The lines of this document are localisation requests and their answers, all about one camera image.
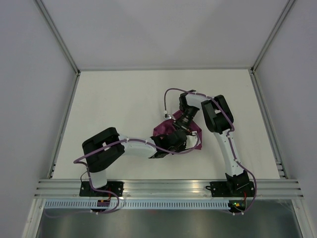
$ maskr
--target white wall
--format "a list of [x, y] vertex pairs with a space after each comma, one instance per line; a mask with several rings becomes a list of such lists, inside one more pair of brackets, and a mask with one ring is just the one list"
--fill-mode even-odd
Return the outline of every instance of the white wall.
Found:
[[74, 73], [32, 0], [0, 7], [0, 233], [21, 237]]
[[299, 0], [258, 76], [286, 169], [298, 178], [317, 224], [317, 1]]
[[85, 69], [246, 67], [287, 0], [44, 0]]

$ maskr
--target white table surface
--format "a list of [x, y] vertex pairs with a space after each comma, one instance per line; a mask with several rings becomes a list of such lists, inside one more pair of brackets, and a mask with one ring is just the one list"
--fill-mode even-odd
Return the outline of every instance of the white table surface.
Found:
[[[114, 126], [131, 137], [152, 136], [163, 120], [163, 95], [176, 87], [209, 96], [222, 94], [234, 116], [235, 142], [242, 164], [258, 179], [279, 174], [247, 70], [149, 70], [82, 72], [58, 155], [54, 179], [78, 179], [85, 168], [73, 161], [82, 143]], [[179, 107], [180, 92], [170, 91], [167, 109]], [[224, 160], [203, 113], [194, 121], [203, 130], [203, 148], [162, 159], [121, 156], [109, 168], [109, 179], [225, 179]]]

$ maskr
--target purple cloth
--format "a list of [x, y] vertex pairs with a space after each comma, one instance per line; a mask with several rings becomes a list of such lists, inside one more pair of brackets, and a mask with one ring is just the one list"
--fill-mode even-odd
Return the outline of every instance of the purple cloth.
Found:
[[[175, 112], [173, 114], [175, 119], [179, 119], [181, 115], [182, 115], [181, 111], [177, 111], [177, 112]], [[192, 123], [190, 123], [189, 126], [190, 126], [190, 129], [192, 131], [197, 131], [201, 143], [195, 149], [196, 150], [201, 150], [202, 149], [202, 141], [203, 141], [203, 132], [202, 132], [201, 128], [196, 123], [194, 123], [193, 121], [192, 121]], [[154, 128], [153, 136], [162, 135], [162, 134], [170, 135], [174, 131], [176, 131], [176, 129], [173, 126], [173, 119], [165, 120], [161, 124], [159, 124], [157, 127]]]

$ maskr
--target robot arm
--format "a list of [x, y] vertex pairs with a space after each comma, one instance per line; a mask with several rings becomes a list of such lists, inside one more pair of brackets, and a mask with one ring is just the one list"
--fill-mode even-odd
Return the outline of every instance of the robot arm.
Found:
[[[182, 152], [200, 144], [200, 141], [197, 141], [199, 138], [195, 132], [188, 132], [183, 129], [177, 129], [169, 135], [158, 135], [141, 139], [119, 134], [114, 127], [110, 127], [86, 140], [82, 147], [84, 153], [88, 154], [102, 148], [105, 144], [109, 145], [127, 139], [128, 141], [113, 145], [107, 150], [103, 150], [86, 159], [95, 188], [100, 188], [107, 184], [106, 168], [120, 156], [132, 155], [145, 158], [163, 158], [168, 153], [149, 144], [172, 152]], [[146, 141], [147, 143], [140, 143], [135, 140]]]
[[[222, 95], [214, 97], [214, 100], [220, 105], [225, 114], [233, 122], [232, 113], [227, 105], [225, 98]], [[249, 184], [249, 177], [236, 162], [240, 162], [234, 140], [231, 134], [231, 145], [235, 151], [237, 160], [231, 150], [227, 132], [231, 126], [224, 115], [218, 111], [215, 103], [208, 98], [196, 94], [182, 93], [179, 97], [180, 110], [182, 115], [179, 119], [173, 122], [176, 131], [169, 135], [152, 136], [146, 140], [147, 142], [172, 152], [181, 152], [194, 147], [198, 136], [191, 131], [189, 125], [199, 110], [203, 111], [206, 126], [208, 130], [214, 133], [220, 145], [222, 155], [225, 161], [227, 187], [231, 194], [235, 194], [240, 188]], [[92, 138], [86, 140], [82, 147], [85, 154], [102, 148], [104, 144], [111, 144], [116, 141], [126, 139], [127, 137], [117, 133], [114, 127], [110, 127]], [[91, 180], [95, 188], [105, 186], [106, 168], [108, 168], [116, 159], [122, 155], [142, 156], [146, 158], [163, 158], [168, 153], [160, 149], [136, 141], [127, 141], [111, 146], [105, 151], [96, 153], [88, 157], [87, 164], [91, 175]]]

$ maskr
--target enclosure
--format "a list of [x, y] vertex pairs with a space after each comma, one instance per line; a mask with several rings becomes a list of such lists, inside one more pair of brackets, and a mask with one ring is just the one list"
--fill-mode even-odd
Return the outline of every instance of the enclosure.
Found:
[[[316, 10], [313, 0], [3, 3], [2, 237], [316, 237]], [[152, 136], [169, 88], [226, 98], [258, 185], [252, 208], [226, 214], [241, 198], [206, 189], [226, 167], [198, 112], [201, 150], [120, 157], [106, 169], [123, 183], [118, 211], [91, 214], [103, 198], [79, 196], [82, 143], [112, 126]], [[167, 94], [170, 113], [179, 96]]]

